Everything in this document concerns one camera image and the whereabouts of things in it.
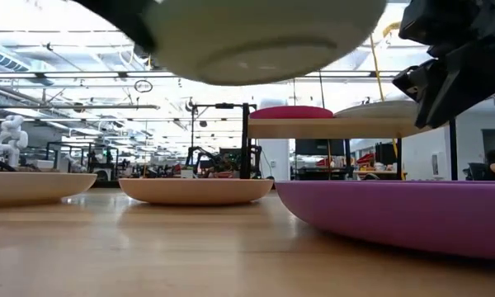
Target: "pink bowl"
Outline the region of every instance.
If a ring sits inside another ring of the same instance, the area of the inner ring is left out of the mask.
[[[277,106],[254,111],[249,117],[252,119],[331,119],[333,113],[315,106]]]
[[[495,181],[285,181],[276,189],[288,210],[320,229],[495,259]]]

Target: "ceiling duct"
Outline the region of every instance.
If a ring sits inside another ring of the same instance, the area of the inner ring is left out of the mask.
[[[28,72],[36,69],[32,69],[29,65],[20,61],[19,59],[13,58],[11,54],[6,54],[5,49],[0,50],[0,67],[11,70],[13,72]],[[47,78],[33,78],[28,79],[33,83],[40,83],[45,86],[51,86],[54,83]]]

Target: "chair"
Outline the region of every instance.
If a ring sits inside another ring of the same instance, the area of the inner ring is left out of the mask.
[[[469,173],[474,181],[487,181],[490,179],[489,166],[484,163],[468,163]]]

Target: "wooden shelf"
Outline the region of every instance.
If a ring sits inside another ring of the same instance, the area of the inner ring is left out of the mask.
[[[418,129],[413,119],[333,118],[249,120],[252,139],[390,139],[430,130]]]

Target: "tan bowl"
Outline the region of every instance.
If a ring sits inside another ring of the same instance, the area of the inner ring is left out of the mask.
[[[222,178],[121,178],[121,189],[143,202],[166,205],[229,205],[265,196],[272,180]]]
[[[58,202],[88,190],[96,174],[0,172],[0,206]]]

